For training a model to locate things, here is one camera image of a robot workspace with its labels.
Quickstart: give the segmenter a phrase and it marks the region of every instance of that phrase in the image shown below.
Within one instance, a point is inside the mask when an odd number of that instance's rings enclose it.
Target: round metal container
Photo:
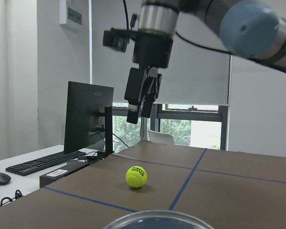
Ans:
[[[104,229],[213,229],[205,222],[174,211],[141,211],[124,216]]]

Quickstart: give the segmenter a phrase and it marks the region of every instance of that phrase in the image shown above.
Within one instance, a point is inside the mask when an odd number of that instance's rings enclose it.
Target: yellow tennis ball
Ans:
[[[126,182],[130,187],[142,187],[147,181],[147,173],[140,166],[132,166],[126,172]]]

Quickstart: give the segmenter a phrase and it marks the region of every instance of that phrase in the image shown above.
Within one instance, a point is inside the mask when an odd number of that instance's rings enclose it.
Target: roller blind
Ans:
[[[127,1],[129,18],[139,14],[140,0]],[[92,0],[92,83],[114,87],[114,101],[125,102],[124,93],[132,63],[134,42],[126,53],[102,46],[104,30],[126,28],[122,1]],[[223,49],[220,40],[196,17],[180,13],[177,31],[206,46]],[[162,74],[156,103],[228,104],[230,57],[227,54],[197,48],[174,37],[172,54]]]

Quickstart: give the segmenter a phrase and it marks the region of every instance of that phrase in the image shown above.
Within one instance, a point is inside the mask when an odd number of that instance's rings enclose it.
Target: black monitor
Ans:
[[[68,82],[65,154],[103,139],[106,156],[113,152],[112,100],[112,87]]]

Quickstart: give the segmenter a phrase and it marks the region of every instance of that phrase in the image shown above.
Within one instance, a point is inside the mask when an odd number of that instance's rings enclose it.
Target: blue tape line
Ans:
[[[192,176],[193,176],[195,170],[197,169],[197,167],[198,167],[200,161],[201,161],[202,158],[204,157],[204,154],[205,154],[206,150],[207,150],[207,149],[204,149],[204,152],[201,154],[201,156],[200,156],[199,160],[197,161],[195,167],[192,169],[190,175],[187,177],[185,183],[182,185],[182,187],[181,187],[179,193],[177,194],[176,198],[174,199],[174,201],[172,202],[171,206],[169,207],[169,210],[173,210],[173,208],[175,207],[175,205],[176,205],[176,203],[178,202],[180,196],[182,195],[183,191],[185,190],[185,187],[187,186],[187,184],[189,183],[190,179],[192,178]]]
[[[220,173],[220,172],[214,172],[214,171],[208,171],[208,170],[201,170],[201,169],[197,169],[197,171],[205,172],[205,173],[216,173],[216,174],[220,174],[220,175],[227,175],[227,176],[234,176],[234,177],[242,177],[242,178],[249,178],[249,179],[255,179],[255,180],[263,180],[263,181],[270,181],[270,182],[276,182],[276,183],[286,184],[285,181],[279,181],[279,180],[270,180],[270,179],[263,179],[263,178],[257,178],[257,177],[247,177],[247,176],[242,176],[242,175],[229,174],[229,173]]]
[[[81,196],[74,195],[74,194],[71,194],[71,193],[68,193],[68,192],[59,191],[59,190],[56,190],[56,189],[53,189],[53,188],[50,188],[50,187],[43,187],[43,188],[45,188],[47,190],[50,190],[50,191],[53,191],[53,192],[58,192],[60,194],[64,194],[64,195],[67,195],[67,196],[70,196],[70,197],[75,197],[75,198],[78,198],[78,199],[87,200],[89,202],[93,202],[93,203],[97,203],[97,204],[101,204],[101,205],[106,205],[106,206],[109,206],[109,207],[112,207],[112,208],[117,208],[117,209],[121,209],[121,210],[124,210],[124,211],[129,211],[129,212],[137,212],[136,210],[133,210],[133,209],[123,208],[121,206],[117,206],[117,205],[114,205],[114,204],[108,204],[108,203],[97,201],[97,200],[94,200],[94,199],[81,197]]]
[[[149,164],[155,164],[155,165],[162,165],[162,166],[170,166],[170,167],[176,167],[176,168],[192,169],[192,168],[187,168],[187,167],[182,167],[182,166],[173,166],[173,165],[161,164],[161,163],[156,163],[156,162],[141,161],[141,160],[132,159],[132,158],[129,158],[129,157],[119,156],[119,155],[114,155],[114,154],[110,154],[110,156],[117,156],[117,157],[129,159],[129,160],[133,160],[133,161],[139,161],[139,162],[144,162],[144,163],[149,163]]]

